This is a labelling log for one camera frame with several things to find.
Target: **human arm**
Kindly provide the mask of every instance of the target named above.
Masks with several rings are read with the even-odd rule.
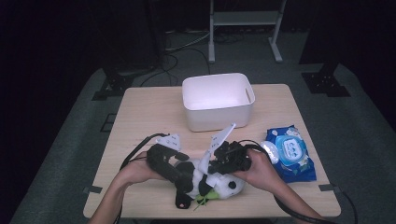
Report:
[[[137,159],[117,173],[88,223],[113,223],[120,212],[125,191],[129,186],[149,179],[163,179],[149,168],[146,156],[146,152],[140,153],[136,156]]]
[[[280,178],[271,162],[263,153],[249,149],[247,155],[252,161],[250,169],[245,172],[235,172],[233,175],[244,179],[257,189],[263,189],[274,194],[294,212],[307,217],[324,219]],[[299,224],[307,223],[297,218],[294,220]]]

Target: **blue packet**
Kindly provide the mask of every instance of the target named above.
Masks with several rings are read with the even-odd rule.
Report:
[[[267,130],[263,144],[269,151],[273,166],[286,183],[317,180],[314,162],[294,125]]]

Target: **forearm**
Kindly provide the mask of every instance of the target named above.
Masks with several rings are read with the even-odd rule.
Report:
[[[323,219],[323,217],[317,213],[311,206],[309,206],[292,188],[287,184],[281,185],[274,192],[276,196],[283,204],[285,204],[292,211],[304,215],[306,217],[313,217],[317,219]],[[298,218],[295,218],[296,223],[307,223]]]
[[[127,188],[127,184],[123,184],[119,180],[114,179],[88,223],[113,223],[120,212],[125,190]]]

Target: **shelf leg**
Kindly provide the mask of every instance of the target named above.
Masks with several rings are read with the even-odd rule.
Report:
[[[210,0],[210,24],[209,24],[209,52],[208,52],[208,60],[210,63],[215,62],[215,43],[213,41],[214,38],[214,0]]]
[[[286,2],[287,2],[287,0],[282,1],[281,5],[280,5],[279,12],[277,13],[274,34],[272,37],[268,38],[268,41],[270,42],[270,46],[271,46],[271,49],[272,49],[274,57],[275,57],[275,61],[277,63],[283,62],[282,56],[280,55],[279,49],[277,48],[277,45],[276,45],[276,40],[277,40],[277,35],[279,34],[280,24],[282,23],[283,12],[285,11]]]

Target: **white plastic bin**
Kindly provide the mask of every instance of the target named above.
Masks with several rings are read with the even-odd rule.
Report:
[[[183,81],[183,104],[193,132],[236,128],[248,124],[255,96],[248,78],[240,73],[189,77]]]

